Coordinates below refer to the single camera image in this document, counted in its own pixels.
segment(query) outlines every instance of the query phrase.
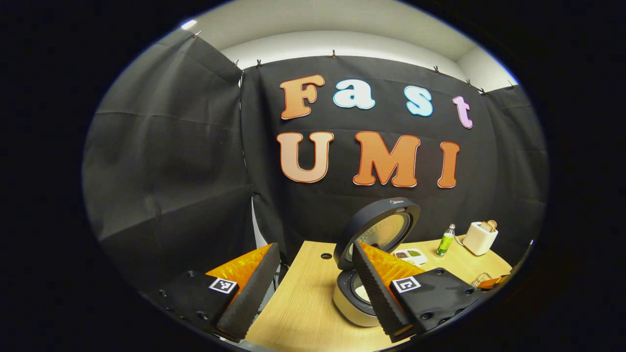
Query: black fabric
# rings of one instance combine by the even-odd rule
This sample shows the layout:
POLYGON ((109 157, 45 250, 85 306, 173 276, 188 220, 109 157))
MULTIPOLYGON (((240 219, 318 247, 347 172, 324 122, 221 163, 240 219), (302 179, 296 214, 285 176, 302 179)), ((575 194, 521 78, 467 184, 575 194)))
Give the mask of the black fabric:
POLYGON ((241 73, 178 30, 139 56, 95 113, 83 159, 86 210, 103 249, 142 291, 255 248, 241 73))
POLYGON ((489 211, 495 194, 496 140, 485 97, 467 83, 426 68, 375 58, 309 57, 276 61, 244 70, 242 80, 242 136, 250 179, 254 184, 254 209, 259 229, 267 242, 278 242, 283 258, 291 263, 304 240, 337 242, 342 228, 365 205, 386 197, 407 197, 421 208, 421 216, 406 241, 440 238, 450 223, 458 232, 477 219, 495 218, 489 211), (305 101, 310 115, 282 120, 285 108, 283 81, 322 75, 317 100, 305 101), (346 79, 367 82, 376 105, 369 110, 341 108, 332 98, 335 85, 346 79), (434 112, 415 116, 406 108, 404 89, 409 85, 427 89, 434 112), (452 99, 461 95, 470 106, 472 129, 462 126, 452 99), (355 185, 361 145, 359 131, 379 132, 389 151, 401 135, 421 140, 416 156, 417 186, 395 187, 389 182, 355 185), (300 167, 314 162, 312 132, 334 134, 329 147, 326 176, 304 184, 288 179, 281 171, 276 136, 298 132, 300 167), (457 184, 437 186, 443 167, 441 142, 460 147, 456 164, 457 184))
POLYGON ((485 103, 496 135, 498 176, 490 217, 499 234, 492 249, 514 266, 541 231, 548 202, 545 137, 520 86, 488 92, 485 103))

